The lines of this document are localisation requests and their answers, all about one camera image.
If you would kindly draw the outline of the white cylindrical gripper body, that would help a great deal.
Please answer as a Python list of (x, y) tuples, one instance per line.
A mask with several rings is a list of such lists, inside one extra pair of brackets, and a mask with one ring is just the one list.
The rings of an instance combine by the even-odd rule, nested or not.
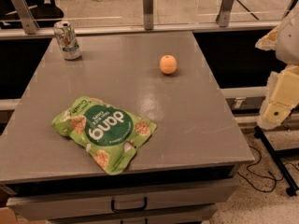
[(296, 7), (278, 27), (276, 57), (287, 64), (299, 64), (299, 8)]

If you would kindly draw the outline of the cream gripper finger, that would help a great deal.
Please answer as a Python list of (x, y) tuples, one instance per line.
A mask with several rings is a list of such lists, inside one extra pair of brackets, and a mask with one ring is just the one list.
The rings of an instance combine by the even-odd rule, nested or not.
[(299, 105), (299, 66), (289, 64), (280, 73), (272, 72), (257, 124), (272, 130), (279, 126)]
[(265, 50), (265, 51), (275, 50), (277, 34), (278, 34), (278, 27), (275, 27), (256, 42), (255, 48)]

